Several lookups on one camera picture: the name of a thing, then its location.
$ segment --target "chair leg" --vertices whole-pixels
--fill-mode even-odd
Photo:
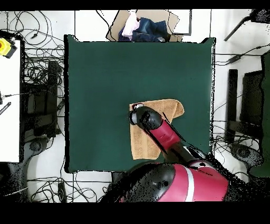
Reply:
[[[247,16],[243,18],[240,23],[237,24],[237,26],[230,32],[230,34],[224,39],[224,41],[229,40],[229,38],[242,26],[245,22],[249,21],[251,19],[250,16]]]

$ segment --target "black chair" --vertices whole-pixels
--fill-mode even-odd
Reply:
[[[245,22],[251,21],[253,23],[270,23],[270,10],[252,10],[250,15],[243,18],[237,26],[230,32],[230,34],[224,39],[224,41],[229,40],[229,38],[242,26]]]

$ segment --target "clothes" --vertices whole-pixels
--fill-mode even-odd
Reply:
[[[120,30],[118,34],[118,42],[131,42],[129,38],[127,38],[126,36],[122,36],[123,29],[124,27]]]
[[[154,23],[152,20],[142,17],[139,28],[133,31],[132,41],[163,42],[161,38],[166,39],[167,37],[168,32],[165,20]]]
[[[126,21],[124,26],[122,36],[132,39],[132,32],[139,28],[140,22],[137,21],[137,16],[134,11],[130,12],[130,16]]]

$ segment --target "cloth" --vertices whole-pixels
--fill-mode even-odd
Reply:
[[[125,36],[129,39],[132,39],[132,32],[139,28],[140,22],[137,21],[137,16],[134,11],[130,12],[130,16],[128,17],[124,29],[122,31],[122,36]]]
[[[159,114],[166,115],[169,122],[173,118],[179,117],[184,113],[183,105],[175,99],[163,99],[146,101],[143,104],[156,110]],[[137,125],[130,125],[130,140],[131,153],[134,160],[149,159],[156,160],[160,154],[160,148],[155,142]]]
[[[154,23],[148,18],[141,18],[140,26],[133,31],[132,41],[134,42],[160,42],[168,35],[166,21]]]
[[[124,29],[124,27],[118,33],[118,42],[131,42],[131,40],[129,38],[122,36],[123,29]]]

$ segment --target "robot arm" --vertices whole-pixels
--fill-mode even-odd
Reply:
[[[152,108],[143,104],[134,105],[133,111],[129,114],[129,121],[132,125],[138,125],[152,138],[161,149],[166,162],[187,166],[196,160],[193,155],[197,153],[195,151],[192,152],[193,155],[189,153],[181,143],[180,135]]]
[[[187,151],[178,132],[155,110],[135,105],[129,114],[161,149],[166,162],[132,168],[111,185],[101,202],[222,201],[228,181],[195,150]]]

